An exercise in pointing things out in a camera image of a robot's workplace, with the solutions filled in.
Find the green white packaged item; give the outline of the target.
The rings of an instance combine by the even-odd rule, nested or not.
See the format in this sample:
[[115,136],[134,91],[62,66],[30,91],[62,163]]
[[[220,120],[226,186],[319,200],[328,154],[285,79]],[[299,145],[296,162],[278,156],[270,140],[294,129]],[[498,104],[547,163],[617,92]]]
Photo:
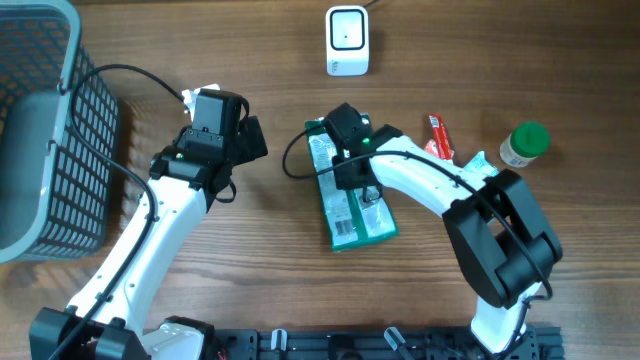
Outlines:
[[[318,118],[305,122],[307,144],[317,172],[331,167],[337,154],[326,131],[319,128],[321,121]],[[399,233],[391,208],[375,187],[367,188],[367,197],[373,201],[365,202],[362,189],[339,190],[333,172],[320,175],[317,184],[333,252],[381,243]]]

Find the red snack stick pack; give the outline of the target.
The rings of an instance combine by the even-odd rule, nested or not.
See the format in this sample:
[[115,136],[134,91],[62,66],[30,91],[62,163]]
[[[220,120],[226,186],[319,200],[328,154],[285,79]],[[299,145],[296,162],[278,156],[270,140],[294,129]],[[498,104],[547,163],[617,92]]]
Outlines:
[[450,163],[453,162],[454,151],[449,142],[446,126],[439,114],[430,114],[429,121],[434,134],[438,156]]

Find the teal tissue pack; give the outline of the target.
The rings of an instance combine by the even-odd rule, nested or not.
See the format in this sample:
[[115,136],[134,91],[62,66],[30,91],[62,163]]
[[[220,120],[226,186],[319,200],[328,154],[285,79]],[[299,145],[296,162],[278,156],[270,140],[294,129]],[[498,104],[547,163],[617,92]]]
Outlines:
[[492,165],[485,156],[484,151],[479,151],[465,166],[464,170],[493,177],[499,173],[497,167]]

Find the green lid jar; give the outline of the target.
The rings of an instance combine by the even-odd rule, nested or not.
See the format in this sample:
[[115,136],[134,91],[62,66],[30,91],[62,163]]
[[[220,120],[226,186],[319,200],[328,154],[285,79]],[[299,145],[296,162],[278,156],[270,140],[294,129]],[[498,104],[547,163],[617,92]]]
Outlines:
[[509,134],[500,145],[499,154],[506,165],[522,168],[545,153],[549,146],[548,130],[531,121],[522,123]]

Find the orange small snack box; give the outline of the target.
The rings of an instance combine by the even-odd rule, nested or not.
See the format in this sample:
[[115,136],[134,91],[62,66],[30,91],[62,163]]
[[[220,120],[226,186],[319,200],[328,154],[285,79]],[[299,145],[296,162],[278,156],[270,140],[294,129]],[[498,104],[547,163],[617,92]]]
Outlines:
[[438,145],[435,140],[430,139],[424,147],[424,151],[435,156],[439,157]]

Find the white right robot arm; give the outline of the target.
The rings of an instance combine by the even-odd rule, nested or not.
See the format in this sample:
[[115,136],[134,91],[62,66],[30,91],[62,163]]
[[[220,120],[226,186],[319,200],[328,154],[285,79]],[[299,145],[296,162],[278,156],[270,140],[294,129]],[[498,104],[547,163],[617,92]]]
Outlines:
[[320,122],[337,148],[331,172],[341,190],[398,190],[440,216],[460,270],[479,297],[471,332],[505,358],[520,344],[534,301],[552,297],[560,242],[526,182],[511,170],[467,171],[416,145],[401,130],[378,130],[347,103]]

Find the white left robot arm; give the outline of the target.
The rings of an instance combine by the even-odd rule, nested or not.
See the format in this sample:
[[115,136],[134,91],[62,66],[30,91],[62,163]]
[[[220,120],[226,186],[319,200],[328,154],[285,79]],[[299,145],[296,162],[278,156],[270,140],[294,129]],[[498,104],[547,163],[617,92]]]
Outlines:
[[129,224],[98,272],[63,311],[43,308],[31,324],[35,359],[215,359],[213,325],[170,317],[145,332],[171,263],[220,192],[236,188],[234,167],[267,155],[248,101],[207,86],[183,93],[190,126],[156,154]]

